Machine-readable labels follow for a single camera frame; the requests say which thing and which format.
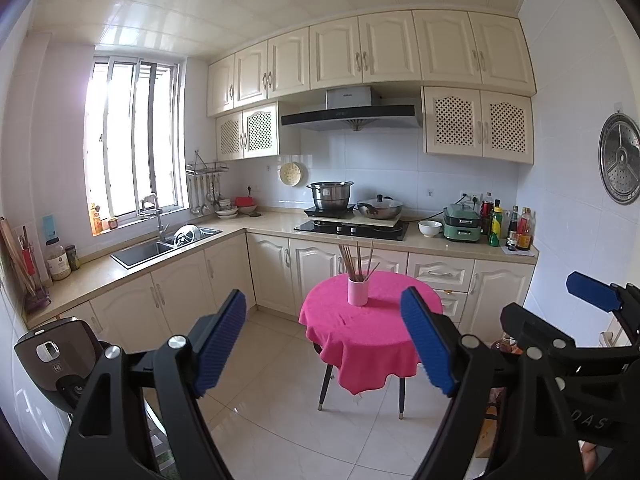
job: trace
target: tiled floor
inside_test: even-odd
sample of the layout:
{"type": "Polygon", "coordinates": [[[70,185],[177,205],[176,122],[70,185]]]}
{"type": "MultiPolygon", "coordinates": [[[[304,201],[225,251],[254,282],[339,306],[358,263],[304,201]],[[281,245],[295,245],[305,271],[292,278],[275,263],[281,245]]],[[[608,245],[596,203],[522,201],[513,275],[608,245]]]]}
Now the tiled floor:
{"type": "MultiPolygon", "coordinates": [[[[236,480],[411,478],[448,399],[418,370],[406,380],[404,420],[394,376],[357,396],[332,380],[319,412],[325,367],[304,327],[252,313],[218,386],[198,402],[236,480]]],[[[485,463],[474,459],[467,478],[485,463]]]]}

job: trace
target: range hood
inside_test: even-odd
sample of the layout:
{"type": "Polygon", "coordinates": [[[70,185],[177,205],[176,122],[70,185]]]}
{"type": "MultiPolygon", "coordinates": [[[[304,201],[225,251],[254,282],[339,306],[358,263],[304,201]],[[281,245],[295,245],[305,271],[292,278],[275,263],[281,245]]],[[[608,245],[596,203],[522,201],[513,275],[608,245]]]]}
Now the range hood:
{"type": "Polygon", "coordinates": [[[282,116],[282,126],[316,132],[340,130],[345,124],[354,132],[363,128],[418,128],[422,126],[422,117],[412,104],[380,104],[370,86],[327,90],[325,110],[282,116]]]}

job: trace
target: green electric cooker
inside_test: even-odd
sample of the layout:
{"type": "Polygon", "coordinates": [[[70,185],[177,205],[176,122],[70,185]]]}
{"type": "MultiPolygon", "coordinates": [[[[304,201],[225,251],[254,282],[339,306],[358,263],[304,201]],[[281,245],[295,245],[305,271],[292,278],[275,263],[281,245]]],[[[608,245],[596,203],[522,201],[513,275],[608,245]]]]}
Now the green electric cooker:
{"type": "Polygon", "coordinates": [[[464,204],[449,204],[444,208],[444,237],[455,242],[477,242],[480,215],[464,204]]]}

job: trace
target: faucet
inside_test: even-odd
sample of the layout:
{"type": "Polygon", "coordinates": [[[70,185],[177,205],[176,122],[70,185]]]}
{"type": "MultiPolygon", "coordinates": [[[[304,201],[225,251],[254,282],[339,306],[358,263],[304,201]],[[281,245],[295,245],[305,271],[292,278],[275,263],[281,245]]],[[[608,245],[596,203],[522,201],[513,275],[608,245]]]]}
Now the faucet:
{"type": "Polygon", "coordinates": [[[162,225],[162,220],[160,219],[162,209],[158,207],[158,196],[155,193],[152,193],[145,196],[140,202],[142,203],[142,208],[140,208],[138,216],[145,219],[153,218],[155,216],[158,219],[158,237],[161,242],[166,242],[165,233],[170,224],[167,224],[166,226],[162,225]],[[145,203],[153,204],[153,207],[145,209],[145,203]]]}

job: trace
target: blue gripper pad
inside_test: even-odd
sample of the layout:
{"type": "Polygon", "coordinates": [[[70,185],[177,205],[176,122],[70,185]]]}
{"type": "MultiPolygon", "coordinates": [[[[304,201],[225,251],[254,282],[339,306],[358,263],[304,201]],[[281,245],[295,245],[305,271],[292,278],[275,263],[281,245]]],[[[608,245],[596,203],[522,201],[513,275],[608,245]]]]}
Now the blue gripper pad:
{"type": "Polygon", "coordinates": [[[198,355],[198,375],[193,383],[193,389],[197,397],[203,396],[209,388],[218,384],[226,360],[246,320],[244,294],[239,290],[233,290],[226,298],[220,312],[207,318],[212,318],[213,330],[203,343],[194,345],[198,355]]]}
{"type": "Polygon", "coordinates": [[[604,312],[620,308],[620,299],[614,288],[580,272],[572,272],[566,279],[566,290],[572,296],[597,306],[604,312]]]}
{"type": "Polygon", "coordinates": [[[449,395],[456,387],[449,366],[449,351],[425,313],[423,304],[424,301],[417,292],[414,294],[411,289],[407,289],[400,297],[400,314],[431,384],[449,395]]]}

